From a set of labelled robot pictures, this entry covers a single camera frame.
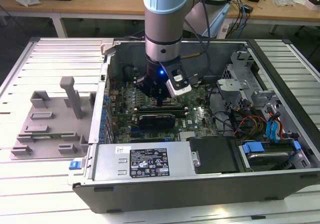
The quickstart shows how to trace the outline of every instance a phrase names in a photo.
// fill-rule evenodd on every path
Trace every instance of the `red wire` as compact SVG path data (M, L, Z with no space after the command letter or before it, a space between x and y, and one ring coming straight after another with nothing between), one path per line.
M242 121L241 121L240 124L239 124L239 127L244 123L245 119L247 119L247 118L252 118L252 117L259 118L259 119L261 119L262 121L264 121L265 123L267 123L264 118L259 117L259 116L251 115L251 116L246 116L245 118L243 118Z
M283 128L284 128L284 125L282 124L282 122L280 121L280 118L277 118L277 121L280 123L280 139L283 139Z

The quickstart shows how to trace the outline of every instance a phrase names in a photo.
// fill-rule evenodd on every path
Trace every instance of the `power supply label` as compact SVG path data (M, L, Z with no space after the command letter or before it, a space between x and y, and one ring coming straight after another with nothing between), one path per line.
M130 176L132 178L170 176L167 149L130 150Z

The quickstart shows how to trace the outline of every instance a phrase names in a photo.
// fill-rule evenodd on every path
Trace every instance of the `desk leg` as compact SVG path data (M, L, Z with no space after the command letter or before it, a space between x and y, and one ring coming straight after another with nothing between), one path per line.
M269 33L273 34L277 28L278 28L278 24L272 25L271 28L269 29Z
M232 23L233 19L232 18L226 18L223 21L223 24L218 32L218 34L216 35L216 38L218 39L225 39L226 38L226 34L228 32L229 26Z
M6 21L6 19L5 19L5 17L4 16L0 16L0 26L2 26L2 27L5 27L5 26L7 26L7 21Z
M52 21L55 27L55 30L59 38L67 38L66 28L64 26L64 21L61 17L52 17Z

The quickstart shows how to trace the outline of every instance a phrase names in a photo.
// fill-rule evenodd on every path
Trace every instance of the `motherboard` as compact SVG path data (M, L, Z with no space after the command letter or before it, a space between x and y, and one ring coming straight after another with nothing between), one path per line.
M217 134L208 112L208 91L202 86L184 96L167 98L161 107L138 90L134 81L111 80L109 86L113 143L185 141Z

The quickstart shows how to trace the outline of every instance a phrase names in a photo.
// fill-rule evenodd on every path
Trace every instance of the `blue tab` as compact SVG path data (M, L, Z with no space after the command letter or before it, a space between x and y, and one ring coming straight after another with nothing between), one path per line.
M301 149L301 145L300 145L300 143L299 143L298 141L294 141L294 142L293 142L293 145L294 145L294 147L295 147L295 149L296 149L297 151Z
M267 124L266 124L266 129L265 129L265 134L266 134L266 137L270 137L270 134L271 134L271 121L269 121Z
M81 161L71 161L69 170L80 170L81 169Z
M271 140L274 140L276 143L279 142L279 140L277 139L277 129L278 129L278 123L273 122L270 138Z
M265 151L261 142L247 142L242 147L244 153L261 153Z

